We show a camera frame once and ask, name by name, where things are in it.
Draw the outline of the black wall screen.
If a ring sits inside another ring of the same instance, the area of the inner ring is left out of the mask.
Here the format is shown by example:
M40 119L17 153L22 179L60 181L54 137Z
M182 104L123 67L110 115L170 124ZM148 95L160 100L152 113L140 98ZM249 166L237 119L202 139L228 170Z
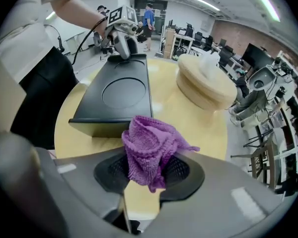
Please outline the black wall screen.
M274 58L271 57L264 50L256 47L255 45L249 43L242 59L244 62L247 62L255 70L259 70L266 65L271 65L274 62Z

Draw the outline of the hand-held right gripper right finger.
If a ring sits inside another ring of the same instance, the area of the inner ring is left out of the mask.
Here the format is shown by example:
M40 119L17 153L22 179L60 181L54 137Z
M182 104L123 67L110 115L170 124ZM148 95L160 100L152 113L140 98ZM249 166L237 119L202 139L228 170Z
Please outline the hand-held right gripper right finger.
M176 153L162 175L160 211L142 238L260 238L285 212L271 189L223 160Z

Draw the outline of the black rectangular box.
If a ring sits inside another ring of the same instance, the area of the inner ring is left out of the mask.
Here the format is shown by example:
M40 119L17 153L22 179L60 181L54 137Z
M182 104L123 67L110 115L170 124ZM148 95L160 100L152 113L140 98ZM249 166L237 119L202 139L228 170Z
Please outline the black rectangular box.
M147 56L116 55L92 80L69 125L91 137L120 138L137 115L153 116Z

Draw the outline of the white shelf with black helmets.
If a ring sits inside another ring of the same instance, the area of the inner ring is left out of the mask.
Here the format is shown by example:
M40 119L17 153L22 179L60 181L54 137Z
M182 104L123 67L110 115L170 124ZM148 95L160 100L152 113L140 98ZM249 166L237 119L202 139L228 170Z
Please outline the white shelf with black helmets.
M298 67L293 65L291 58L283 51L279 51L278 57L287 65L291 71L292 79L295 82L294 95L287 104L281 109L286 119L287 130L291 134L291 141L287 144L287 149L282 152L283 157L294 154L298 157Z

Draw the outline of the ceiling tube light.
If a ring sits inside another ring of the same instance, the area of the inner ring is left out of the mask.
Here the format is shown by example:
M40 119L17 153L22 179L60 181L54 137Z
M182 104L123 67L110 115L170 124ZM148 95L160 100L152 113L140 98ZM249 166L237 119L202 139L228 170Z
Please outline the ceiling tube light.
M280 22L280 18L274 8L274 6L272 5L270 0L260 0L264 7L267 9L267 11L269 12L270 16L272 17L272 19L274 21Z
M214 10L216 10L216 11L220 11L219 8L217 8L216 6L214 6L214 5L212 5L212 4L208 3L208 2L206 2L206 1L204 1L204 0L195 0L195 1L198 1L198 2L200 2L200 3L203 3L204 5L207 5L207 6L209 6L210 8L212 8L212 9L214 9Z

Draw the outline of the person's white printed t-shirt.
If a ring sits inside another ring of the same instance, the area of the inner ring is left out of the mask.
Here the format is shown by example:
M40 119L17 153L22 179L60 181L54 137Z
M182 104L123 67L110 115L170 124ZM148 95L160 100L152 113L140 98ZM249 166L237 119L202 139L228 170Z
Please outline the person's white printed t-shirt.
M19 83L55 47L40 16L42 5L51 1L18 0L0 30L0 61L22 98L20 106L26 92Z

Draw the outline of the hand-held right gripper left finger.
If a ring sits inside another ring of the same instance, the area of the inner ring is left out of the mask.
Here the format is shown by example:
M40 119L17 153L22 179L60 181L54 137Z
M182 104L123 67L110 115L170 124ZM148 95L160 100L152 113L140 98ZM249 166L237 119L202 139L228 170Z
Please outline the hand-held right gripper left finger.
M129 183L123 148L54 160L47 150L37 151L68 233L131 233L123 197Z

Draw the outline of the round wooden tissue holder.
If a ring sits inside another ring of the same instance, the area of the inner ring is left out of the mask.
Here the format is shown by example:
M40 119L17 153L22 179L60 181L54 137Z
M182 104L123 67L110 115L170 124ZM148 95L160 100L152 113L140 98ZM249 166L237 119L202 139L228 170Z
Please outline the round wooden tissue holder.
M201 56L182 54L178 58L179 72L176 83L179 89L190 101L204 110L215 112L228 109L237 96L234 82L218 65L202 70Z

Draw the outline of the person's left forearm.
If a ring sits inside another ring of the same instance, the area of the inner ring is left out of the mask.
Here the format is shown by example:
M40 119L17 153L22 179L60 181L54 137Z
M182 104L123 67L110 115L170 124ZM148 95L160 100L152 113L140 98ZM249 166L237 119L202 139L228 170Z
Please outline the person's left forearm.
M62 20L89 30L105 17L80 0L53 0L50 3L53 11Z

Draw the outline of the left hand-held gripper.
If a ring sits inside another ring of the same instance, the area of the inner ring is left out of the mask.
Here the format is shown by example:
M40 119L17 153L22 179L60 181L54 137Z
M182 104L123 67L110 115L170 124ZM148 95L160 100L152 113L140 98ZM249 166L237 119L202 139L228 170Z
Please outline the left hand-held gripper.
M110 11L101 46L105 48L111 43L123 60L137 54L138 42L133 38L138 28L137 23L135 10L127 5Z

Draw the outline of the purple cloth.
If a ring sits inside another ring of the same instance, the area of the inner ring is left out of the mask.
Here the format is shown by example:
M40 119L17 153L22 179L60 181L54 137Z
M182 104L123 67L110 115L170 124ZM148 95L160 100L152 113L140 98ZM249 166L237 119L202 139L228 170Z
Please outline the purple cloth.
M122 133L122 142L127 154L128 178L147 186L151 193L165 189L162 170L177 150L200 151L174 126L145 116L132 118L129 129Z

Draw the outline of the white tissue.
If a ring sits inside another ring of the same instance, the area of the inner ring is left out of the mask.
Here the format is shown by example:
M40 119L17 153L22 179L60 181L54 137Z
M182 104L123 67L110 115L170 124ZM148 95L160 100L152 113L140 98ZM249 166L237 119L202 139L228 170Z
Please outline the white tissue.
M219 53L217 52L204 52L200 60L200 68L202 70L211 69L216 67L220 61Z

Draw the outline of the round wooden table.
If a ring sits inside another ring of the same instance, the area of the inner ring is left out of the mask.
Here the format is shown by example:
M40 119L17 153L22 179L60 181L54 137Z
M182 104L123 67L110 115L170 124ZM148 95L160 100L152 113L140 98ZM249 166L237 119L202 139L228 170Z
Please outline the round wooden table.
M58 114L54 141L57 158L69 158L103 152L122 146L118 138L93 138L69 125L91 81L102 65L94 64L77 74L80 82L70 92ZM210 113L193 104L176 83L178 66L170 60L149 59L149 82L153 116L174 126L200 153L225 159L227 130L224 112ZM159 213L158 196L146 186L130 182L124 191L127 215L131 220L152 220Z

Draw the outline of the dark wooden chair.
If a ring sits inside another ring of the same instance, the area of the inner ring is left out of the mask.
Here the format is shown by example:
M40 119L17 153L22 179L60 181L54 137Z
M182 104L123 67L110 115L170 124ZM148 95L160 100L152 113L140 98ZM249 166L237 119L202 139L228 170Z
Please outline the dark wooden chair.
M251 154L231 155L230 158L246 158L250 160L251 176L258 179L261 175L262 183L272 191L276 190L278 180L281 177L282 165L280 151L275 139L275 133L268 134L266 140L255 146L250 145L255 151Z

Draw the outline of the person's black trousers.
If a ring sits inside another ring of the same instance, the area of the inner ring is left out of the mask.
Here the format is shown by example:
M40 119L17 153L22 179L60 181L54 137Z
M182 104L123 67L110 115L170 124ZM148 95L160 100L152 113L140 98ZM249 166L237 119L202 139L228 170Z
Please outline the person's black trousers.
M71 62L53 47L19 83L26 97L10 131L36 147L54 149L58 113L77 84Z

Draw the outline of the brown cardboard box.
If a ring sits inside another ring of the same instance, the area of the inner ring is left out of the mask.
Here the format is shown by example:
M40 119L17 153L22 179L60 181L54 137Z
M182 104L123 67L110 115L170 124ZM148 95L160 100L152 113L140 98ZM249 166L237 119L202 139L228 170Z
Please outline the brown cardboard box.
M165 33L165 42L163 48L163 58L169 59L171 54L171 49L173 47L173 38L174 38L175 30L172 28L168 28Z

